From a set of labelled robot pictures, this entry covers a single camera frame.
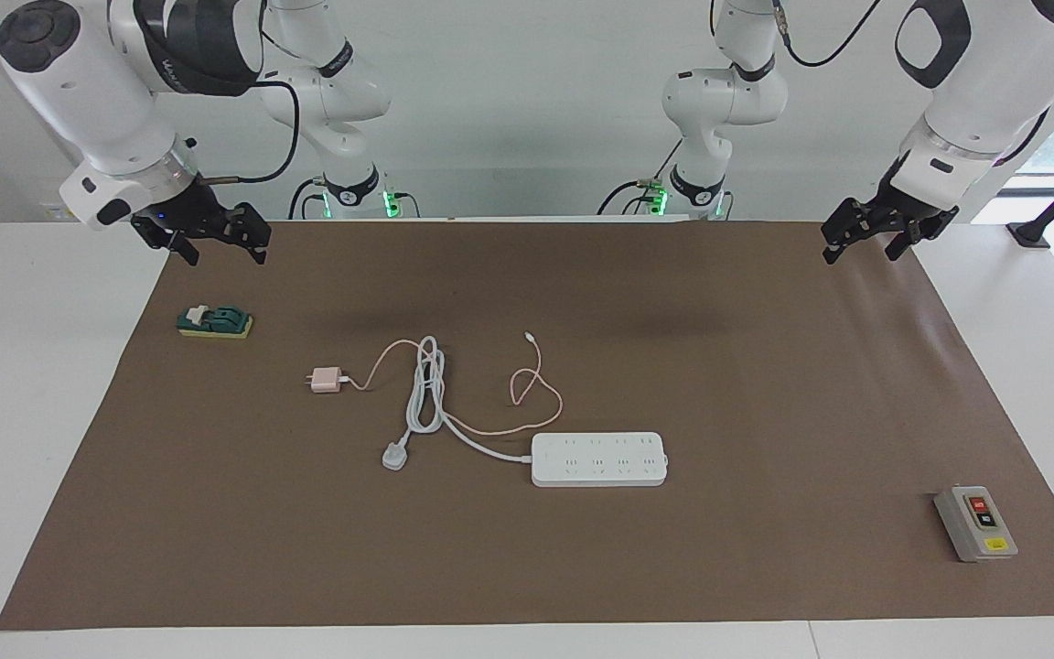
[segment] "white cable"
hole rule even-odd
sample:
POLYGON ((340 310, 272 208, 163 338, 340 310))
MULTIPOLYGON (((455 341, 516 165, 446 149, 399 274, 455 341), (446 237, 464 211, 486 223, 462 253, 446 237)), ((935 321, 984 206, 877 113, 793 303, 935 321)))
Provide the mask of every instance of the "white cable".
POLYGON ((396 471, 399 468, 404 467, 406 465, 407 456, 409 456, 406 450, 406 445, 407 443, 409 443, 409 439, 415 433, 417 434, 436 433, 436 431, 441 430, 443 426, 450 429, 450 431, 454 433, 454 437, 465 442, 466 445, 469 445, 474 450, 481 451, 481 453, 483 454, 490 456, 490 458, 504 460, 507 462, 518 462, 523 464, 530 463, 531 458, 529 454, 514 456, 514 454, 499 453, 499 451, 489 449, 489 447, 485 447, 481 445, 481 443, 477 443, 469 439, 468 437, 466 437, 464 431, 460 429, 460 426, 462 426, 463 428, 473 431, 473 433, 486 434, 486 437, 499 437, 499 434, 518 433, 518 431, 526 429, 543 428, 543 426, 549 425, 549 423, 552 423, 553 421, 557 420, 557 418, 560 416, 562 410, 564 410, 564 398, 562 398, 560 395, 560 392, 558 392, 555 388, 551 387, 551 385, 549 385, 547 381, 544 380, 544 376, 541 375, 539 372, 541 364, 543 364, 544 358, 543 358, 543 353, 540 353, 539 351, 539 344, 535 343, 535 337, 532 336, 531 333, 524 334, 524 336, 526 336, 527 341, 530 342, 532 346, 535 346, 535 353, 536 356, 539 357, 539 362, 536 363, 534 370, 532 370, 531 368, 523 368, 520 371, 515 371, 515 374, 511 376, 510 380, 511 402, 513 402, 513 404, 518 406, 520 402, 523 401, 523 396, 526 395, 527 391, 530 391, 531 387, 535 383, 539 383, 543 385, 545 388, 547 388, 548 391, 555 393, 557 400, 559 400, 560 402, 560 408, 555 412, 555 415, 553 415, 551 419, 547 421, 541 423, 531 423, 531 425, 521 426, 519 428, 514 428, 511 430, 501 430, 501 431, 495 431, 494 433, 487 433, 487 431, 475 430, 470 426, 465 425, 465 423, 461 422, 460 419, 453 416, 452 413, 447 412, 447 410, 445 410, 443 400, 445 398, 445 388, 447 388, 447 385, 445 385, 445 372, 447 372, 447 355, 445 355, 444 351, 440 349, 438 341, 436 341, 434 336, 426 336, 422 338, 422 342, 418 344, 414 344, 413 342, 407 342, 407 341, 394 342, 392 345, 388 347, 388 349, 385 349, 384 353, 380 353, 380 356, 377 358, 375 366, 372 367, 372 372, 370 372, 369 379, 365 381, 364 385, 357 384, 355 380, 348 379, 349 384, 354 385, 357 391, 363 391, 363 392, 368 391, 368 387, 369 384, 371 384, 373 375, 376 375, 377 367, 380 366, 380 363, 384 362, 385 356, 389 354, 390 350, 394 349, 394 347, 397 347, 399 345, 411 345, 414 346, 415 349, 417 349, 417 367, 415 367, 413 371, 413 389, 409 393, 409 404, 406 405, 406 432, 405 434, 402 434, 401 440, 394 443, 390 443, 388 449, 385 450, 385 458, 384 460, 382 460, 385 466, 387 468, 391 468, 393 471, 396 471), (524 389, 522 393, 515 393, 514 392, 515 381, 518 376, 523 375, 524 372, 530 372, 532 379, 530 383, 528 383, 527 388, 524 389), (427 423, 423 423, 422 415, 424 410, 426 410, 427 392, 430 393, 430 400, 432 401, 433 416, 427 423))

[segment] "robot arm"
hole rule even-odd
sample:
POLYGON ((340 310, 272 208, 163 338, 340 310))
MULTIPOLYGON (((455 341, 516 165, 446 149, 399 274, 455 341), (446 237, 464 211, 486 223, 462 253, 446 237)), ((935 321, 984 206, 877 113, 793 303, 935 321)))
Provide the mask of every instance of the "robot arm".
POLYGON ((247 45, 254 40, 238 37, 248 30, 239 22, 251 17, 258 37, 260 19, 247 7, 260 17, 256 0, 117 1, 108 9, 113 42, 84 9, 59 0, 35 0, 4 19, 5 72, 83 153, 59 187, 76 217, 101 228, 131 216, 150 247, 192 266, 198 252, 189 238, 243 247, 265 263, 271 226, 250 205, 218 203, 151 93, 238 95, 254 86, 259 71, 248 62, 262 58, 260 45, 256 52, 247 45))
MULTIPOLYGON (((300 133, 315 148, 323 167, 323 185, 330 192, 335 217, 393 216, 396 206, 385 187, 385 175, 369 155, 368 141, 351 121, 385 116, 392 103, 373 67, 355 54, 325 1, 269 0, 279 18, 280 46, 300 63, 269 74, 286 80, 300 99, 300 133)), ((292 125, 288 93, 265 88, 260 98, 280 123, 292 125)))
POLYGON ((958 213, 962 196, 1011 149, 1054 101, 1054 0, 917 0, 941 36, 924 67, 897 49, 914 80, 933 100, 900 147, 877 195, 844 199, 823 225, 836 263, 846 247, 899 232, 885 249, 892 260, 913 244, 937 238, 958 213))
POLYGON ((665 114, 684 139, 669 169, 669 212, 715 212, 731 159, 731 142, 719 130, 769 123, 787 106, 787 83, 775 70, 774 1, 724 0, 715 33, 731 66, 679 73, 665 84, 665 114))

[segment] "cable connector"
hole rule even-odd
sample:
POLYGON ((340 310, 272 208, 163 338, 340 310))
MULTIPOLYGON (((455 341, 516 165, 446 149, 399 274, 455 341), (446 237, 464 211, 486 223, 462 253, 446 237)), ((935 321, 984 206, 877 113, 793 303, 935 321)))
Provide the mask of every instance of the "cable connector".
POLYGON ((307 379, 307 384, 313 393, 339 393, 339 385, 348 383, 338 366, 316 368, 307 379))
POLYGON ((787 13, 779 0, 775 0, 774 5, 775 26, 778 26, 779 34, 783 37, 783 43, 786 44, 787 41, 792 40, 790 34, 787 34, 787 13))
POLYGON ((385 454, 380 456, 380 464, 385 464, 385 468, 390 471, 401 471, 407 460, 409 460, 409 451, 397 442, 390 443, 389 447, 385 448, 385 454))

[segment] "pink cable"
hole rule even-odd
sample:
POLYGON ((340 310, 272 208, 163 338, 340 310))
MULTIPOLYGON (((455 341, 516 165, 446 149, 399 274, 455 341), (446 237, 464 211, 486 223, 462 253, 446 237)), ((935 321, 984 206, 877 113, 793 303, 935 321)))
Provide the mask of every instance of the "pink cable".
MULTIPOLYGON (((506 437, 506 434, 522 433, 523 430, 535 430, 539 428, 544 428, 545 426, 550 426, 551 423, 560 419, 561 413, 564 413, 564 395, 561 395, 560 391, 558 391, 555 387, 552 387, 551 383, 548 383, 547 379, 544 379, 543 372, 541 372, 544 368, 544 352, 540 350, 539 343, 530 342, 530 345, 535 346, 535 368, 520 368, 519 371, 514 371, 514 374, 510 375, 510 404, 513 405, 514 407, 521 406, 523 404, 524 398, 527 398, 527 393, 530 392, 531 387, 534 387, 535 383, 539 383, 543 385, 544 388, 547 388, 547 391, 555 393, 555 400, 558 401, 559 406, 555 410, 555 413, 553 413, 550 419, 548 419, 547 421, 541 421, 539 423, 527 423, 527 425, 523 425, 518 428, 511 428, 510 430, 490 431, 490 430, 480 430, 473 428, 472 426, 469 426, 468 423, 465 423, 462 419, 457 419, 452 413, 445 412, 445 410, 443 410, 442 412, 443 416, 447 416, 452 422, 456 423, 457 426, 468 429, 469 431, 471 431, 471 433, 480 434, 481 437, 484 438, 502 438, 506 437), (531 374, 530 383, 527 383, 527 387, 524 388, 524 390, 518 393, 516 395, 515 381, 519 380, 519 376, 523 375, 525 372, 530 372, 531 374)), ((409 341, 409 338, 398 338, 398 341, 389 344, 389 346, 386 347, 384 351, 382 351, 380 356, 378 356, 376 363, 372 365, 372 371, 369 371, 369 376, 364 382, 363 385, 357 384, 356 380, 354 379, 348 379, 348 383, 351 384, 352 387, 355 387, 356 391, 367 392, 370 385, 372 385, 372 380, 377 374, 377 369, 380 368, 380 364, 385 362, 386 356, 389 356, 390 351, 396 349, 397 346, 412 346, 413 349, 416 350, 422 355, 427 357, 431 356, 431 353, 428 353, 427 350, 422 349, 421 344, 411 342, 409 341)), ((447 390, 447 384, 445 384, 445 379, 443 377, 442 372, 436 372, 435 375, 437 379, 442 380, 442 399, 445 400, 445 391, 447 390)))

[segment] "power outlet socket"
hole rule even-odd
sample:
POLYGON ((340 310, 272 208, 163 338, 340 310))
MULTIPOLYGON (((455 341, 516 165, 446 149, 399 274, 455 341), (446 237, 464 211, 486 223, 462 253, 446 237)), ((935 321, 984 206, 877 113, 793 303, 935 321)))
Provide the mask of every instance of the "power outlet socket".
POLYGON ((651 488, 668 473, 658 433, 540 433, 530 453, 541 488, 651 488))

